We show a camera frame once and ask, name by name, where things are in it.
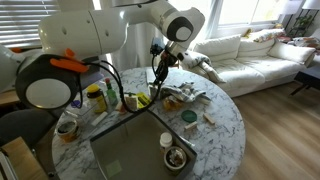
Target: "yellow mustard bottle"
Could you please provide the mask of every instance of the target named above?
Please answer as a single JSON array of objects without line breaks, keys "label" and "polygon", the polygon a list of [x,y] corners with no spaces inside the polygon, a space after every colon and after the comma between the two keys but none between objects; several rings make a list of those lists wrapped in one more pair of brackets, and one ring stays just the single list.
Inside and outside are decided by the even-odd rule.
[{"label": "yellow mustard bottle", "polygon": [[91,84],[87,87],[87,97],[91,106],[94,106],[95,113],[107,111],[107,102],[104,99],[102,90],[97,84]]}]

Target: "wooden floor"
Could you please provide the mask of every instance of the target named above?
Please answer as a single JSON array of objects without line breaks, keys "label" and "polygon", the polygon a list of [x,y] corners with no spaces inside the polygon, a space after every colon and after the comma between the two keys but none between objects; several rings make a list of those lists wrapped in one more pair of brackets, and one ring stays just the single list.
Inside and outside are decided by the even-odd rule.
[{"label": "wooden floor", "polygon": [[320,91],[300,84],[233,98],[244,119],[245,155],[234,180],[320,179]]}]

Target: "paper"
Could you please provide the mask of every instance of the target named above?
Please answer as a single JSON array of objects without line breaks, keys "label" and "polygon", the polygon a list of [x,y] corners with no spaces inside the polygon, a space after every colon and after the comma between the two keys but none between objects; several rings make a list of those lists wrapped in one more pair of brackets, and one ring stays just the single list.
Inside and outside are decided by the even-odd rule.
[{"label": "paper", "polygon": [[114,176],[122,171],[120,162],[118,160],[113,161],[112,163],[108,164],[106,166],[106,169],[107,169],[107,174],[108,174],[109,178],[111,178],[112,176]]}]

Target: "small bowl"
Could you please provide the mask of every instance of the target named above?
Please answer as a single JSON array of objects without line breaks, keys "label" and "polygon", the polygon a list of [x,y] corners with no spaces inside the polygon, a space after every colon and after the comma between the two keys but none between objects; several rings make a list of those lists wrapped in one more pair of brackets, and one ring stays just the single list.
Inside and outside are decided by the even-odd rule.
[{"label": "small bowl", "polygon": [[185,110],[182,112],[181,117],[188,123],[193,123],[197,120],[197,114],[191,110]]},{"label": "small bowl", "polygon": [[67,121],[57,128],[58,136],[66,143],[75,140],[78,136],[79,126],[77,121]]},{"label": "small bowl", "polygon": [[164,163],[172,172],[180,172],[186,162],[186,153],[180,147],[172,146],[165,151]]}]

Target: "white wall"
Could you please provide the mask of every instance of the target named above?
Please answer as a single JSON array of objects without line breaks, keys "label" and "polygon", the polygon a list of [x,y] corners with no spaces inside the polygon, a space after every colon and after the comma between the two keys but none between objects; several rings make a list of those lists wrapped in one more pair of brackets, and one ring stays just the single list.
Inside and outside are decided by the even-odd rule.
[{"label": "white wall", "polygon": [[[299,14],[302,11],[302,7],[303,7],[304,2],[301,3],[301,7],[299,8],[298,12],[296,14],[294,14],[289,22],[289,25],[286,29],[286,32],[289,33],[291,27],[294,25],[294,23],[296,22],[296,18],[299,17]],[[303,10],[302,15],[305,15],[305,13],[307,12],[307,10]],[[312,10],[310,11],[309,14],[313,15],[315,14],[316,11]],[[288,20],[290,18],[291,15],[287,15],[284,18],[283,24],[286,25],[288,23]],[[304,36],[310,36],[317,28],[320,28],[320,12],[317,14],[317,16],[315,17],[313,23],[310,25],[310,27],[308,28],[307,32],[305,33]]]}]

